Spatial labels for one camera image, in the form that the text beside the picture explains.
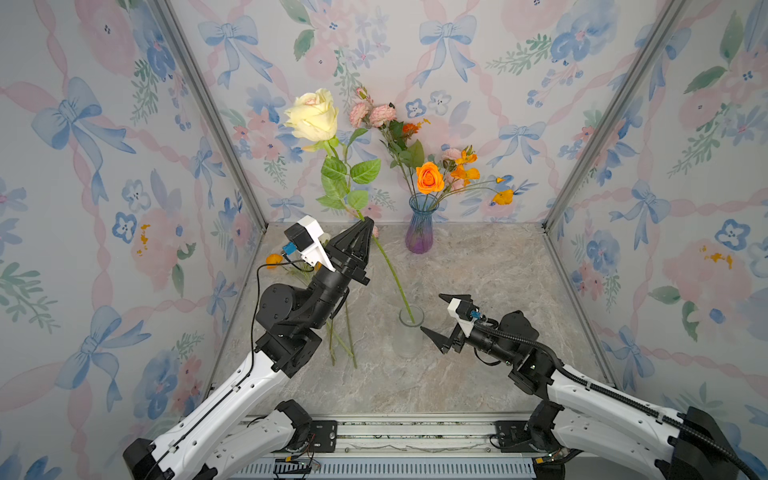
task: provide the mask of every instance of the black cable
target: black cable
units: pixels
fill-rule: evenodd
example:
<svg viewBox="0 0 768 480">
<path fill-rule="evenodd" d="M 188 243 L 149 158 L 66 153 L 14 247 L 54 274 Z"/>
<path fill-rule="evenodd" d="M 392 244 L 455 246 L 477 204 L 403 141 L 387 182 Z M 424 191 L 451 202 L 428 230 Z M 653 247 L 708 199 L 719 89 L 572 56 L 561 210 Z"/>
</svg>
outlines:
<svg viewBox="0 0 768 480">
<path fill-rule="evenodd" d="M 504 339 L 514 340 L 517 343 L 523 343 L 525 345 L 533 346 L 537 349 L 540 349 L 542 352 L 546 353 L 547 356 L 549 356 L 552 359 L 552 364 L 554 365 L 556 370 L 560 372 L 564 377 L 571 380 L 572 382 L 578 383 L 579 385 L 586 386 L 588 383 L 587 380 L 584 380 L 581 377 L 578 377 L 573 373 L 567 371 L 563 366 L 563 362 L 558 358 L 557 355 L 555 355 L 554 351 L 544 343 L 540 343 L 535 340 L 525 338 L 524 336 L 515 335 L 514 333 L 506 333 L 506 332 L 502 332 L 501 330 L 490 329 L 478 323 L 474 324 L 474 328 L 478 329 L 480 332 L 487 333 L 488 335 L 493 335 L 493 336 L 501 337 Z M 590 385 L 589 388 L 590 390 L 594 390 L 595 392 L 602 393 L 603 395 L 611 397 L 612 399 L 622 402 L 625 405 L 628 405 L 636 410 L 640 410 L 642 413 L 645 413 L 646 415 L 649 415 L 652 417 L 658 416 L 658 412 L 656 410 L 652 409 L 651 407 L 646 407 L 642 403 L 636 402 L 633 399 L 629 399 L 626 396 L 621 395 L 616 390 L 606 389 L 602 386 L 595 385 L 594 383 Z M 697 430 L 694 430 L 691 427 L 684 425 L 682 422 L 678 422 L 676 419 L 672 419 L 666 415 L 663 415 L 661 417 L 661 421 L 668 425 L 672 425 L 674 428 L 680 430 L 681 432 L 687 433 L 688 435 L 694 437 L 696 440 L 703 443 L 710 449 L 714 450 L 718 455 L 724 457 L 729 462 L 733 463 L 739 470 L 744 472 L 744 475 L 746 475 L 746 477 L 749 480 L 760 480 L 760 477 L 758 477 L 757 474 L 753 472 L 752 469 L 746 463 L 744 463 L 741 458 L 729 452 L 728 449 L 718 444 L 717 442 L 707 437 L 706 435 L 699 433 Z"/>
<path fill-rule="evenodd" d="M 480 360 L 481 362 L 483 362 L 487 366 L 497 366 L 499 363 L 502 362 L 501 360 L 496 360 L 495 362 L 486 362 L 485 360 L 480 358 L 480 355 L 478 355 L 478 350 L 477 349 L 475 349 L 475 356 L 478 357 L 478 360 Z"/>
</svg>

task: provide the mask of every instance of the floral wallpaper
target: floral wallpaper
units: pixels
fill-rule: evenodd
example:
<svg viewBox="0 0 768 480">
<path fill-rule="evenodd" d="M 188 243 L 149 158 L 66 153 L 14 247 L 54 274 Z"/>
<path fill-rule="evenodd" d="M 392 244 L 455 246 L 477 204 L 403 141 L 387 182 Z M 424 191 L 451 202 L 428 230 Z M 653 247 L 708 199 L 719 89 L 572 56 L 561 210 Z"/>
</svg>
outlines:
<svg viewBox="0 0 768 480">
<path fill-rule="evenodd" d="M 516 193 L 511 205 L 492 203 L 490 190 L 453 197 L 440 219 L 539 222 L 637 55 L 638 32 L 647 35 L 664 1 L 171 4 L 268 220 L 352 219 L 317 202 L 323 153 L 302 150 L 306 142 L 291 134 L 283 110 L 304 92 L 328 88 L 342 118 L 339 138 L 348 142 L 348 114 L 364 84 L 374 102 L 392 102 L 400 120 L 429 121 L 416 135 L 427 154 L 472 144 L 488 165 L 483 180 Z M 389 164 L 379 135 L 354 140 L 355 163 Z M 616 155 L 635 154 L 625 145 Z M 398 171 L 358 188 L 369 190 L 366 214 L 375 220 L 409 220 Z"/>
<path fill-rule="evenodd" d="M 709 412 L 768 478 L 768 2 L 693 0 L 636 95 L 559 254 L 620 387 Z"/>
<path fill-rule="evenodd" d="M 203 398 L 258 239 L 141 0 L 0 18 L 0 478 L 128 478 Z"/>
</svg>

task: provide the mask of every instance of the marble floor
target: marble floor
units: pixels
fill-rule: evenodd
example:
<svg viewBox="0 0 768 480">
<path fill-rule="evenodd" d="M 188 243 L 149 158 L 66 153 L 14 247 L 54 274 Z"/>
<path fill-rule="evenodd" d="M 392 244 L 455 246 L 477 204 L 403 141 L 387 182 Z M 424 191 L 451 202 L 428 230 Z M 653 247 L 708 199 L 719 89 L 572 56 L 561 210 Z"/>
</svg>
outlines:
<svg viewBox="0 0 768 480">
<path fill-rule="evenodd" d="M 256 265 L 286 243 L 289 224 L 273 223 L 257 254 Z M 336 234 L 348 224 L 323 225 Z M 379 226 L 379 241 L 395 265 L 411 304 L 425 312 L 424 325 L 449 335 L 453 321 L 438 293 L 470 293 L 481 311 L 496 319 L 522 310 L 548 344 L 566 363 L 594 379 L 604 381 L 586 335 L 564 286 L 547 254 L 541 228 L 532 223 L 439 223 L 434 247 L 423 255 L 410 253 L 403 242 L 407 224 Z M 357 368 L 336 344 L 332 365 L 326 330 L 314 357 L 282 389 L 270 393 L 253 414 L 271 411 L 285 399 L 295 399 L 310 414 L 417 413 L 417 412 L 529 412 L 539 402 L 515 388 L 509 367 L 486 366 L 466 348 L 442 355 L 423 336 L 416 357 L 403 359 L 392 349 L 392 331 L 402 306 L 389 268 L 371 243 L 368 286 L 352 282 L 349 318 Z M 257 304 L 256 279 L 251 278 L 226 339 L 214 384 L 219 385 L 249 351 L 249 332 Z M 261 285 L 300 279 L 282 267 L 261 270 Z M 335 331 L 347 341 L 344 310 L 336 317 Z M 254 337 L 263 333 L 256 324 Z"/>
</svg>

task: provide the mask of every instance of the clear glass vase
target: clear glass vase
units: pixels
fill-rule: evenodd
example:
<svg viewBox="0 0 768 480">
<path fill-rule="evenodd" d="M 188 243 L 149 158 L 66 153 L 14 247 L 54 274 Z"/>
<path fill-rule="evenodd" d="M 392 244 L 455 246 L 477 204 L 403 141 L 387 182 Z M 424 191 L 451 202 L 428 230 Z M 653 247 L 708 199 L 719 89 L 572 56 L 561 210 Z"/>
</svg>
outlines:
<svg viewBox="0 0 768 480">
<path fill-rule="evenodd" d="M 413 210 L 413 218 L 406 232 L 406 247 L 413 253 L 425 253 L 432 248 L 432 214 L 437 211 L 438 204 L 434 195 L 416 194 L 408 202 Z"/>
<path fill-rule="evenodd" d="M 424 310 L 416 305 L 411 305 L 413 321 L 408 310 L 401 309 L 395 322 L 395 332 L 392 335 L 392 349 L 398 356 L 404 359 L 412 359 L 422 351 L 424 333 L 421 326 L 424 324 Z"/>
</svg>

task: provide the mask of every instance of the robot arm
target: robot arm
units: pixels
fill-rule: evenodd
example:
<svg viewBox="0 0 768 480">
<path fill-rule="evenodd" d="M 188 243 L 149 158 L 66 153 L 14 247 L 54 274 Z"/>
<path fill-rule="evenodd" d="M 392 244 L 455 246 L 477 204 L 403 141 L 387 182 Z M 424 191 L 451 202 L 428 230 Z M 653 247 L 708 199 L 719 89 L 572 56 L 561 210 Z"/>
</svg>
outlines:
<svg viewBox="0 0 768 480">
<path fill-rule="evenodd" d="M 534 449 L 584 450 L 657 480 L 736 480 L 739 470 L 757 480 L 705 412 L 690 407 L 682 414 L 590 379 L 537 342 L 538 331 L 519 310 L 497 322 L 469 295 L 440 297 L 457 325 L 450 337 L 422 331 L 443 353 L 468 343 L 512 367 L 515 385 L 541 398 L 526 425 Z"/>
<path fill-rule="evenodd" d="M 365 268 L 372 232 L 373 220 L 366 217 L 323 247 L 323 231 L 312 217 L 286 230 L 290 242 L 284 251 L 298 250 L 307 263 L 322 266 L 306 289 L 275 283 L 264 290 L 254 314 L 264 335 L 237 371 L 187 418 L 153 442 L 137 439 L 127 447 L 123 458 L 134 480 L 229 478 L 255 458 L 306 444 L 312 419 L 293 400 L 280 403 L 247 429 L 227 434 L 261 398 L 310 360 L 321 342 L 313 329 L 338 313 L 349 283 L 368 284 Z"/>
</svg>

